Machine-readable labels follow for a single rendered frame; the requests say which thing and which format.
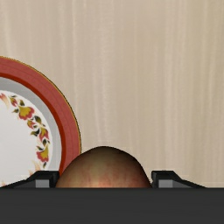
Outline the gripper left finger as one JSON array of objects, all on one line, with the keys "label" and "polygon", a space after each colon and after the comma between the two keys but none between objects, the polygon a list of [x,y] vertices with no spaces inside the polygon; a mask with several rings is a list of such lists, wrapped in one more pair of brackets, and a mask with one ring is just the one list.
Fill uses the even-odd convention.
[{"label": "gripper left finger", "polygon": [[59,177],[58,171],[36,171],[29,178],[5,185],[4,188],[54,188]]}]

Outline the red apple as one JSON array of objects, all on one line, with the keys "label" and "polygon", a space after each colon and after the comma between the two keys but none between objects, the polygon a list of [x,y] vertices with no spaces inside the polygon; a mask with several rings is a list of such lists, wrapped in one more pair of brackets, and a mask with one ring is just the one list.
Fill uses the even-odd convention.
[{"label": "red apple", "polygon": [[129,153],[95,147],[80,154],[64,170],[57,188],[151,188],[144,168]]}]

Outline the red-rimmed floral plate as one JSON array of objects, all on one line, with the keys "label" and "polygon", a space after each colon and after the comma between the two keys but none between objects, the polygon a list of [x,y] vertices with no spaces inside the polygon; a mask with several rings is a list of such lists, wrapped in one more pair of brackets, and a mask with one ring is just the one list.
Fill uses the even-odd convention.
[{"label": "red-rimmed floral plate", "polygon": [[81,154],[81,135],[65,96],[41,72],[0,56],[0,187],[35,172],[57,175]]}]

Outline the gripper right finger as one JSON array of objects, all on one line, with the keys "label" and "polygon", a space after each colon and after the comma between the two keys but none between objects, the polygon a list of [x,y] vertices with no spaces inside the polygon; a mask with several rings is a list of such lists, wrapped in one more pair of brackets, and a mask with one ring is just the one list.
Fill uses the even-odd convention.
[{"label": "gripper right finger", "polygon": [[202,188],[202,185],[182,179],[175,171],[152,171],[153,188]]}]

